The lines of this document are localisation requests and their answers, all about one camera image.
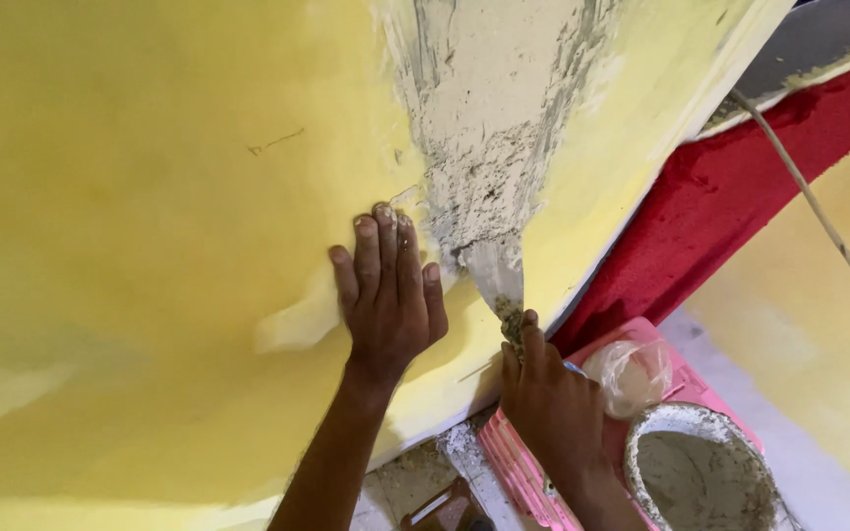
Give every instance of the yellow wall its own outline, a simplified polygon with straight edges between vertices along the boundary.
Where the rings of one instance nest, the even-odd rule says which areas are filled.
[[[790,3],[626,11],[526,232],[545,320]],[[262,525],[348,351],[325,249],[422,175],[383,57],[358,1],[0,0],[0,529]],[[380,457],[493,392],[497,323],[448,307]],[[271,316],[318,342],[255,355]]]
[[[850,247],[850,154],[812,190]],[[687,306],[766,398],[850,472],[850,268],[806,200],[779,212]]]

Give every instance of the trowel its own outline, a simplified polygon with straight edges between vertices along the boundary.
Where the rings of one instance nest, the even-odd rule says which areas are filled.
[[[459,259],[478,286],[478,292],[501,320],[503,337],[514,345],[523,363],[520,320],[523,316],[523,249],[520,236],[508,234],[479,240],[461,249]]]

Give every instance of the pink plastic crate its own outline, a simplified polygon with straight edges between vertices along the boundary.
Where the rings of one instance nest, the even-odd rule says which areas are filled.
[[[736,414],[724,403],[717,393],[707,385],[702,378],[691,369],[677,351],[667,344],[664,337],[651,322],[644,318],[635,318],[619,328],[593,341],[583,349],[566,358],[576,367],[582,367],[585,358],[595,353],[601,347],[621,340],[631,340],[640,343],[650,343],[661,340],[668,347],[673,375],[670,390],[665,395],[665,401],[691,402],[702,404],[714,411],[730,416],[743,432],[756,444],[762,452],[763,446],[756,435]],[[628,422],[606,418],[603,429],[603,446],[609,460],[615,467],[616,475],[622,485],[621,462],[625,453],[625,436],[628,434]],[[520,441],[513,426],[503,416],[498,408],[490,417],[487,425],[478,433],[478,442],[484,449],[487,462],[490,463],[494,474],[501,481],[503,489],[514,502],[517,510],[537,519],[539,525],[544,525],[552,531],[582,531],[582,526],[559,495],[547,496],[543,491],[543,472],[537,459]]]

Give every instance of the cable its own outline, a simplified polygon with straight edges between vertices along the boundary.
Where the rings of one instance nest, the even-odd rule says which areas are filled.
[[[809,201],[809,206],[812,207],[812,211],[814,211],[815,215],[819,218],[819,221],[824,227],[825,232],[828,234],[828,237],[832,239],[835,247],[840,253],[842,253],[844,261],[850,266],[850,250],[846,245],[844,245],[842,236],[839,236],[838,231],[835,230],[832,222],[829,221],[828,218],[825,217],[824,212],[821,211],[818,199],[815,199],[815,196],[812,195],[812,191],[809,189],[809,184],[806,182],[806,179],[802,177],[802,173],[799,172],[799,168],[795,166],[795,163],[792,161],[789,153],[786,152],[786,149],[779,141],[779,138],[776,137],[776,133],[773,132],[773,127],[770,127],[770,125],[766,123],[766,119],[763,118],[763,115],[761,115],[759,111],[757,111],[757,108],[743,97],[743,94],[739,93],[739,90],[730,89],[730,97],[732,97],[745,111],[753,116],[753,119],[756,120],[759,126],[763,128],[763,131],[766,132],[766,136],[770,139],[770,142],[773,143],[773,147],[779,153],[779,157],[782,158],[782,162],[786,164],[786,169],[788,169],[789,173],[792,174],[792,178],[795,179],[795,183],[799,185],[799,189],[802,190],[802,195],[806,197],[807,201]]]

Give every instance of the clear plastic bag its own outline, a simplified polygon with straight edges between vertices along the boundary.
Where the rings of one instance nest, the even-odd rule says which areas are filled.
[[[622,420],[661,402],[670,387],[670,357],[663,341],[609,343],[585,360],[582,371],[602,385],[606,414]]]

